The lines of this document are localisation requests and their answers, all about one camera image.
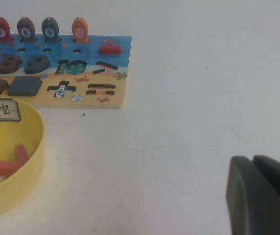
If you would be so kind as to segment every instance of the red number peg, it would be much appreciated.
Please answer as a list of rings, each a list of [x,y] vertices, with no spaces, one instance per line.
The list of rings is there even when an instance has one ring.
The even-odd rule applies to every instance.
[[[9,24],[3,17],[0,17],[0,42],[11,42]]]

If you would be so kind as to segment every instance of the number shaped cutout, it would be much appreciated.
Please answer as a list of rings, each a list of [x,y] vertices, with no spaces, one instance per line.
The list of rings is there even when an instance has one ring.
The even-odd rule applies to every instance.
[[[50,60],[46,55],[35,55],[28,60],[28,65],[24,68],[26,74],[39,73],[50,66]]]
[[[16,72],[22,60],[19,55],[6,55],[0,62],[0,74]]]
[[[74,60],[69,62],[69,60],[58,61],[58,68],[55,74],[63,74],[65,71],[70,75],[81,74],[85,71],[87,63],[83,60]]]

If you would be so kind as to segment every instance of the white table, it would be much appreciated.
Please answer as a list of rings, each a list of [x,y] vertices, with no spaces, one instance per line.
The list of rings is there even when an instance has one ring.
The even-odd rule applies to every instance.
[[[230,157],[280,161],[280,1],[0,0],[0,16],[60,34],[82,16],[135,49],[123,109],[40,110],[45,169],[0,235],[231,234]]]

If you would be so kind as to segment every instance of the number peg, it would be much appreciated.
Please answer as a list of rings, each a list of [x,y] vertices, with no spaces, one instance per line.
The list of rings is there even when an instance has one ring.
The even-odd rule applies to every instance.
[[[28,17],[22,17],[17,23],[17,30],[22,38],[22,42],[35,42],[35,29],[34,24]]]
[[[41,29],[47,43],[59,43],[61,41],[61,39],[58,37],[58,24],[54,18],[45,18],[45,20],[42,22]]]
[[[0,17],[0,42],[11,42],[13,38],[10,37],[10,27],[6,19]]]
[[[72,34],[75,37],[75,43],[88,43],[88,24],[82,17],[77,17],[72,23]]]

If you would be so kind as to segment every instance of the black plastic object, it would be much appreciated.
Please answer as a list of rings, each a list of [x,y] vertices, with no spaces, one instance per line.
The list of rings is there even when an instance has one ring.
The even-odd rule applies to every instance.
[[[232,157],[226,199],[233,235],[280,235],[280,163]]]

